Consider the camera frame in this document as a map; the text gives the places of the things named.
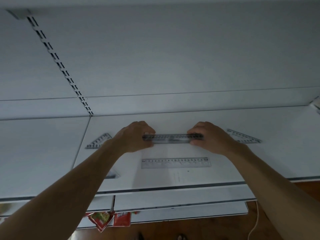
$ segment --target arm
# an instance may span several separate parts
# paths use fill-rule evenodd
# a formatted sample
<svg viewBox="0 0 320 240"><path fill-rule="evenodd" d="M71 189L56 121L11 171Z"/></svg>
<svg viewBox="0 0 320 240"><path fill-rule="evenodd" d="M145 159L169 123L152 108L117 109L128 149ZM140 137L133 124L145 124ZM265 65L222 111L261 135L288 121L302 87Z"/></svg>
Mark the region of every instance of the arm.
<svg viewBox="0 0 320 240"><path fill-rule="evenodd" d="M66 240L74 232L108 171L124 153L152 146L146 122L133 122L85 161L25 204L0 225L0 240Z"/></svg>
<svg viewBox="0 0 320 240"><path fill-rule="evenodd" d="M320 202L258 158L245 144L210 122L199 122L188 133L201 133L204 140L192 145L226 156L238 169L270 221L285 240L319 239Z"/></svg>

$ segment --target brown floor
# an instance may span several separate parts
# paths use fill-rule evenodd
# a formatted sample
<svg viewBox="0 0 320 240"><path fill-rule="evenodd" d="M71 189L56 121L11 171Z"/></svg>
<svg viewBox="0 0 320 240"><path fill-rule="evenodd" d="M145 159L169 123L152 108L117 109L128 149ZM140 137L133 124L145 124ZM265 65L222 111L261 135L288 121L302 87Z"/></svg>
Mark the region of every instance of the brown floor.
<svg viewBox="0 0 320 240"><path fill-rule="evenodd" d="M296 185L320 201L320 181ZM248 202L248 208L248 215L241 216L133 224L130 227L109 227L102 233L97 229L77 230L71 240L130 240L138 231L146 240L174 240L179 233L184 233L189 240L246 240L257 217L255 203ZM281 240L260 206L259 213L258 226L250 240Z"/></svg>

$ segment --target person's right arm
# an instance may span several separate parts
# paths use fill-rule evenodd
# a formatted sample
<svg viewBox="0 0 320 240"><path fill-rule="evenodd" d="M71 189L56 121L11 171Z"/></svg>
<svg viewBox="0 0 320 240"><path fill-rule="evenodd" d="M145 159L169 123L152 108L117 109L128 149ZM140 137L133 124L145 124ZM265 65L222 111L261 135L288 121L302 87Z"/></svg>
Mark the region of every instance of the person's right arm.
<svg viewBox="0 0 320 240"><path fill-rule="evenodd" d="M192 145L224 155L234 164L284 240L320 239L320 202L218 126L199 122L188 133L204 135L204 140L193 140Z"/></svg>

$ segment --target cord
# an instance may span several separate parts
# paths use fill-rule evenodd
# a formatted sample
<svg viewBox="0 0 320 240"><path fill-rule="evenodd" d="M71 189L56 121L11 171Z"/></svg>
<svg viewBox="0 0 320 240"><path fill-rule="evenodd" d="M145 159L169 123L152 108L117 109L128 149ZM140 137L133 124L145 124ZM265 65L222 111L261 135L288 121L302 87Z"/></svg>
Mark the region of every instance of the cord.
<svg viewBox="0 0 320 240"><path fill-rule="evenodd" d="M258 220L259 220L259 207L258 207L258 201L256 201L256 206L257 206L257 220L256 220L256 224L254 225L254 227L251 229L251 231L248 234L248 239L250 238L251 233L254 231L254 229L257 227L258 225Z"/></svg>

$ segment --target person's left arm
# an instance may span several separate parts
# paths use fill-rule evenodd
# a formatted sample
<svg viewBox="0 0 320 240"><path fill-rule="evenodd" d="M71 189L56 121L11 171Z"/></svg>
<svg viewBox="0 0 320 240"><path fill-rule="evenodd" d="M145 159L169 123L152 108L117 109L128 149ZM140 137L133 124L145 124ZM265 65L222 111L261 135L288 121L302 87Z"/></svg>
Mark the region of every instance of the person's left arm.
<svg viewBox="0 0 320 240"><path fill-rule="evenodd" d="M85 161L7 218L0 225L0 240L67 240L118 158L152 146L151 141L142 140L144 133L155 133L145 121L121 129Z"/></svg>

